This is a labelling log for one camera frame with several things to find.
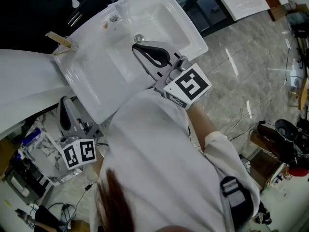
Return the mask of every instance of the cable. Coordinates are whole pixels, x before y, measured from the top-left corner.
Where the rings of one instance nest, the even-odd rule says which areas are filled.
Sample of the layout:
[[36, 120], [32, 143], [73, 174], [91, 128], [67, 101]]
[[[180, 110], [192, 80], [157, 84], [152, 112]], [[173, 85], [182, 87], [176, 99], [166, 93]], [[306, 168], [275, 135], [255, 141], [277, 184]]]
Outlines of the cable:
[[109, 146], [108, 144], [106, 143], [97, 143], [96, 146], [100, 146], [100, 145], [105, 145], [105, 146]]
[[189, 138], [190, 141], [191, 141], [191, 130], [190, 130], [190, 127], [188, 127], [188, 131], [189, 131], [188, 138]]
[[266, 121], [266, 120], [269, 120], [269, 121], [273, 124], [273, 122], [272, 122], [269, 118], [265, 119], [265, 121]]
[[77, 206], [78, 206], [79, 202], [82, 200], [82, 198], [83, 198], [85, 192], [87, 192], [87, 190], [84, 191], [84, 193], [82, 194], [82, 197], [81, 197], [80, 200], [77, 202], [76, 209], [77, 209]]
[[291, 45], [292, 45], [294, 39], [296, 39], [296, 38], [294, 37], [294, 38], [292, 39], [292, 41], [291, 41], [291, 43], [290, 43], [289, 50], [288, 50], [288, 56], [287, 56], [287, 58], [286, 58], [286, 65], [285, 65], [285, 81], [288, 81], [288, 77], [287, 77], [287, 75], [286, 75], [286, 70], [287, 70], [287, 68], [288, 68], [289, 53], [290, 53], [290, 50], [291, 50], [291, 47], [292, 47]]
[[63, 210], [63, 215], [64, 215], [64, 218], [66, 219], [66, 226], [67, 226], [67, 228], [66, 228], [66, 230], [68, 229], [68, 220], [67, 220], [67, 215], [66, 215], [66, 212], [65, 212], [65, 210]]
[[77, 214], [77, 210], [76, 210], [76, 208], [72, 205], [72, 207], [74, 208], [74, 212], [75, 213], [73, 213], [74, 214], [74, 216], [71, 218], [71, 220], [73, 220], [75, 217], [76, 217], [76, 214]]
[[250, 134], [251, 134], [252, 131], [254, 131], [254, 129], [251, 129], [251, 130], [249, 131], [249, 133], [248, 133], [248, 139], [250, 138]]
[[243, 109], [241, 108], [240, 109], [240, 120], [238, 121], [238, 122], [236, 122], [234, 125], [231, 125], [229, 128], [227, 128], [226, 129], [226, 131], [225, 131], [225, 133], [224, 133], [224, 135], [225, 136], [227, 136], [243, 119], [245, 119], [245, 118], [248, 118], [248, 117], [250, 117], [250, 116], [252, 116], [252, 115], [261, 115], [261, 116], [263, 116], [264, 117], [264, 119], [265, 119], [265, 116], [264, 115], [262, 115], [262, 114], [250, 114], [250, 115], [245, 115], [244, 117], [242, 116], [242, 112], [243, 112]]
[[34, 209], [35, 203], [36, 203], [36, 205], [38, 205], [37, 200], [33, 201], [33, 206], [32, 206], [32, 207], [30, 206], [32, 209], [31, 209], [31, 211], [30, 211], [30, 213], [29, 213], [29, 217], [31, 217], [32, 211], [34, 211], [35, 213], [37, 213], [37, 211]]
[[267, 150], [264, 150], [263, 148], [261, 148], [261, 150], [265, 153], [265, 154], [268, 154], [269, 156], [271, 156], [272, 158], [274, 159], [278, 159], [273, 153], [267, 151]]
[[86, 187], [85, 187], [85, 189], [86, 189], [87, 187], [89, 187], [89, 186], [90, 186], [89, 188], [87, 188], [87, 190], [89, 190], [89, 189], [92, 187], [92, 185], [93, 185], [93, 184], [95, 184], [95, 183], [96, 183], [96, 181], [95, 181], [94, 183], [92, 183], [92, 184], [90, 184], [90, 185], [86, 186]]
[[49, 210], [50, 208], [52, 208], [52, 207], [53, 207], [54, 205], [56, 205], [56, 204], [65, 205], [65, 204], [68, 204], [68, 203], [61, 203], [61, 202], [60, 202], [60, 203], [54, 203], [54, 204], [52, 204], [50, 207], [48, 207], [47, 210]]
[[68, 214], [69, 214], [69, 221], [70, 221], [70, 219], [71, 219], [71, 215], [70, 215], [70, 211], [69, 211], [69, 209], [67, 208], [67, 211], [68, 211]]
[[270, 124], [270, 123], [268, 123], [268, 122], [265, 122], [265, 124], [269, 124], [269, 125], [271, 125], [271, 126], [275, 126], [275, 125], [273, 125], [273, 124]]
[[[296, 158], [296, 157], [295, 157], [295, 158]], [[295, 159], [295, 160], [293, 160], [293, 161], [297, 161], [298, 159], [301, 159], [301, 157], [299, 157], [299, 158], [297, 158], [297, 159]], [[293, 162], [293, 161], [291, 161], [291, 162]], [[289, 162], [287, 165], [290, 165], [291, 162]]]
[[255, 124], [251, 125], [251, 126], [250, 126], [245, 132], [243, 132], [242, 134], [240, 134], [240, 135], [238, 135], [238, 136], [236, 136], [236, 137], [233, 137], [233, 138], [230, 140], [230, 142], [233, 141], [234, 139], [240, 137], [241, 135], [245, 134], [252, 126], [257, 125], [258, 123], [259, 123], [259, 122], [257, 122], [257, 123], [255, 123]]

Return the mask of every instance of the black strap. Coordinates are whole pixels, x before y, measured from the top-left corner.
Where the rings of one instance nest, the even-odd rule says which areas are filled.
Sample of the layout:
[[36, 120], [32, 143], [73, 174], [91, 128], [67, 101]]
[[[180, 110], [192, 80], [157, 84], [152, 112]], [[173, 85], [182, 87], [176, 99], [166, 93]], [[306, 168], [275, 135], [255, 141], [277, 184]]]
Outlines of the black strap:
[[102, 226], [98, 226], [98, 232], [104, 232], [104, 229]]
[[149, 62], [158, 68], [163, 68], [170, 64], [169, 53], [163, 48], [141, 45], [138, 43], [134, 44], [132, 48], [138, 50]]
[[235, 231], [239, 231], [251, 220], [253, 215], [250, 191], [232, 176], [227, 176], [221, 181], [221, 190], [229, 200]]
[[60, 99], [60, 125], [65, 131], [68, 131], [71, 129], [71, 121], [63, 102], [64, 98], [65, 96]]

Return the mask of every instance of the white shirt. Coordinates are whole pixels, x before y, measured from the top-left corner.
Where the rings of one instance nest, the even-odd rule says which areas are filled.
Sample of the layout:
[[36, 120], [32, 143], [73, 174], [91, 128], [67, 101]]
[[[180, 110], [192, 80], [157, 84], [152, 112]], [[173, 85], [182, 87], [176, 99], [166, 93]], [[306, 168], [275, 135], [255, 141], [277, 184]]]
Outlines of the white shirt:
[[[123, 186], [137, 232], [154, 232], [167, 225], [194, 232], [224, 232], [220, 181], [213, 166], [234, 176], [251, 192], [254, 214], [259, 190], [239, 156], [221, 133], [205, 138], [204, 157], [187, 135], [186, 111], [153, 89], [125, 103], [109, 127], [107, 153], [100, 173], [115, 170]], [[90, 218], [97, 231], [96, 209]]]

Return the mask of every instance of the black cabinet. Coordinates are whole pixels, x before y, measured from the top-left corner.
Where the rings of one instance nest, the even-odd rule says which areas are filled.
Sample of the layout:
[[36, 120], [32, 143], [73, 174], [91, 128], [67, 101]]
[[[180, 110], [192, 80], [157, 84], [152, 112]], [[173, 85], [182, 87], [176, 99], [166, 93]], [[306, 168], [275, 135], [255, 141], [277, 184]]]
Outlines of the black cabinet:
[[107, 7], [111, 0], [0, 0], [0, 48], [52, 53], [57, 43], [49, 31], [69, 36]]
[[235, 23], [221, 0], [186, 0], [181, 6], [203, 37]]

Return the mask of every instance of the marble floor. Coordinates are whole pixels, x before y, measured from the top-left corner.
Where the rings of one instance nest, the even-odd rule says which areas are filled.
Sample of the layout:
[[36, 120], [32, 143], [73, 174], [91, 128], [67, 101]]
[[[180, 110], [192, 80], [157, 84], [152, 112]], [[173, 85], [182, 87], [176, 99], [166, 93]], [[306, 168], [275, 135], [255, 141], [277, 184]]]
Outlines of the marble floor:
[[[304, 77], [304, 71], [297, 63], [297, 41], [286, 18], [272, 22], [267, 12], [258, 13], [204, 40], [209, 51], [192, 62], [212, 83], [202, 102], [221, 133], [231, 140], [260, 120], [273, 124], [284, 118], [296, 123], [298, 109], [289, 103], [297, 101], [289, 98], [288, 91], [299, 86], [301, 79], [295, 76]], [[291, 49], [285, 71], [288, 44]], [[247, 158], [257, 149], [248, 140], [249, 132], [232, 141], [238, 153]], [[194, 135], [192, 142], [198, 146]]]

